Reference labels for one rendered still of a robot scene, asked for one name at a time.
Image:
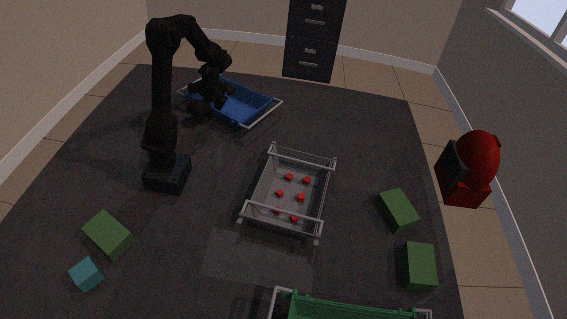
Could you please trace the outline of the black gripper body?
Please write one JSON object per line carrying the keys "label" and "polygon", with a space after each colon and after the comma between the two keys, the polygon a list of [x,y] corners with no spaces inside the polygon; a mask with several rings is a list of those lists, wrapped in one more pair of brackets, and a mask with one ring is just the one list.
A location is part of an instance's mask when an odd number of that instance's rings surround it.
{"label": "black gripper body", "polygon": [[215,99],[219,98],[222,99],[225,97],[225,92],[228,92],[228,95],[231,96],[235,93],[234,85],[229,84],[228,82],[221,82],[218,81],[215,84],[205,84],[203,82],[200,83],[200,86],[203,87],[203,93],[201,96],[204,97],[201,101],[197,101],[194,99],[192,102],[188,103],[187,111],[200,117],[201,115],[205,114],[208,109],[210,109],[211,102]]}

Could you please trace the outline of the teal block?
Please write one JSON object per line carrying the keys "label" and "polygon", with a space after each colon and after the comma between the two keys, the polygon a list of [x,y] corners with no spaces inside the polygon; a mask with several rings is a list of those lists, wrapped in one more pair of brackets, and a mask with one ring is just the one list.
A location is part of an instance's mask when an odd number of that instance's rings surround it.
{"label": "teal block", "polygon": [[76,266],[72,267],[68,273],[72,277],[76,286],[84,293],[94,288],[99,282],[105,279],[97,264],[88,256]]}

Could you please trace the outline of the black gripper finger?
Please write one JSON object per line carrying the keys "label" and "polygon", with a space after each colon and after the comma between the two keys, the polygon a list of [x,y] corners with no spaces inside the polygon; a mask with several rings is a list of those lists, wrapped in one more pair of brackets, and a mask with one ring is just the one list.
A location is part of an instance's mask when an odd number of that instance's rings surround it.
{"label": "black gripper finger", "polygon": [[226,97],[226,96],[225,96],[224,98],[222,98],[222,99],[219,99],[219,98],[215,99],[215,100],[214,100],[214,107],[215,107],[215,109],[218,109],[219,111],[221,111],[221,108],[224,106],[225,101],[226,101],[227,99],[228,99],[228,97]]}
{"label": "black gripper finger", "polygon": [[208,109],[208,110],[206,111],[206,113],[205,113],[205,114],[206,114],[206,117],[207,117],[207,119],[208,119],[209,121],[211,120],[211,117],[212,117],[212,115],[213,115],[213,110],[214,110],[214,108],[210,107],[210,109]]}

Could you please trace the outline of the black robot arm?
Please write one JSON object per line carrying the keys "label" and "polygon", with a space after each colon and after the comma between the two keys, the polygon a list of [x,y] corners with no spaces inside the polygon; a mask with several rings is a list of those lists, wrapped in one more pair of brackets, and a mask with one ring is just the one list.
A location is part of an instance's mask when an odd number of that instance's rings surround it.
{"label": "black robot arm", "polygon": [[187,85],[189,93],[201,95],[201,82],[217,83],[219,74],[232,64],[232,58],[227,50],[207,38],[193,16],[154,17],[146,24],[145,36],[152,55],[152,104],[140,147],[148,151],[151,172],[172,172],[178,138],[178,115],[171,112],[172,60],[181,39],[186,38],[196,49],[197,60],[206,62],[198,70],[202,80]]}

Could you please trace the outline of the green rectangular block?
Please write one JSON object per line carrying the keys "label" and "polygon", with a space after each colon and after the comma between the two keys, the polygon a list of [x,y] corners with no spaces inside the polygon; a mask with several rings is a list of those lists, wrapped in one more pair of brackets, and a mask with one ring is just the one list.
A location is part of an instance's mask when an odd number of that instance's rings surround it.
{"label": "green rectangular block", "polygon": [[420,221],[400,187],[379,193],[375,202],[394,234],[415,227]]}
{"label": "green rectangular block", "polygon": [[406,241],[401,247],[403,289],[431,292],[438,287],[433,244]]}
{"label": "green rectangular block", "polygon": [[133,234],[105,209],[97,213],[81,230],[112,262],[119,259],[136,241]]}

